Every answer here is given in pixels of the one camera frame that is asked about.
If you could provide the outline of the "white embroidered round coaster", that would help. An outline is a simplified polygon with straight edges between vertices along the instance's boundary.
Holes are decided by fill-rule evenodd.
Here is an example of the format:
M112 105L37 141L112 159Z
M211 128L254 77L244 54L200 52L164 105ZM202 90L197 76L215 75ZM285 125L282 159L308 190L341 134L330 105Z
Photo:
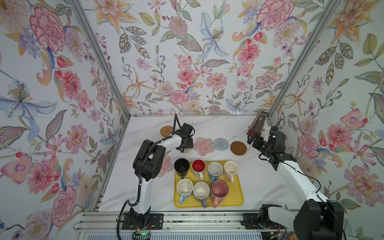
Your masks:
M180 152L181 152L182 154L187 154L187 153L189 153L191 150L192 150L192 149L182 149L182 150L180 150Z

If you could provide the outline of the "brown wooden round coaster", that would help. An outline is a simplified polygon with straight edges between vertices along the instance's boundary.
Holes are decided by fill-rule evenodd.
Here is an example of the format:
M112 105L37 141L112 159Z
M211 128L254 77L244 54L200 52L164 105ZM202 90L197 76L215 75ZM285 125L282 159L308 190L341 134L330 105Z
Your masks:
M240 141L232 142L230 147L232 153L237 156L242 156L247 152L247 146Z

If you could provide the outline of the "grey round coaster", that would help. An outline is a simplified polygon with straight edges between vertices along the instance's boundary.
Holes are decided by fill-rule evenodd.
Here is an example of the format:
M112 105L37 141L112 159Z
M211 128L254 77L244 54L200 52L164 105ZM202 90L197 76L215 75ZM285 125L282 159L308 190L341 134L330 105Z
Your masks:
M229 142L224 138L215 139L213 145L218 151L225 151L230 147Z

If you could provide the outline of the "pale pink flower coaster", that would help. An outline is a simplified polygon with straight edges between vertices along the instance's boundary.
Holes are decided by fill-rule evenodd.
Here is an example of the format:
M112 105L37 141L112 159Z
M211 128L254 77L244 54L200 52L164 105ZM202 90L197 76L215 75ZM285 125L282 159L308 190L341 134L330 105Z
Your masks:
M173 164L171 163L171 157L168 155L165 155L163 158L163 163L161 166L161 170L158 174L158 177L163 177L167 172L170 172L173 170Z

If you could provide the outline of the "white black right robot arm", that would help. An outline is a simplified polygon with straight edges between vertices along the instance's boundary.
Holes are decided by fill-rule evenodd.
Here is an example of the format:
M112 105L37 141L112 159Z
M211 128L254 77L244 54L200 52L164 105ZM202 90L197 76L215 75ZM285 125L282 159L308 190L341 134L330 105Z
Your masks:
M345 240L343 227L344 209L332 202L311 182L297 160L285 152L285 135L273 126L266 138L260 133L249 131L247 142L260 152L259 158L272 165L288 183L296 195L301 208L298 213L282 206L263 204L259 210L258 223L263 229L274 225L293 231L299 240Z

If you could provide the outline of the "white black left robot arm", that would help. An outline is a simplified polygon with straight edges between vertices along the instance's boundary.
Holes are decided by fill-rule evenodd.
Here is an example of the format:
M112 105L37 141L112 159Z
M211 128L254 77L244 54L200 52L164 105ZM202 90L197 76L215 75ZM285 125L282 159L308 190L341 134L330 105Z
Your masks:
M150 226L151 193L154 179L159 175L166 152L173 149L184 152L192 149L195 129L189 124L180 124L174 117L172 132L158 141L145 140L133 162L133 169L138 179L137 197L134 202L126 200L117 217L119 230L139 230Z

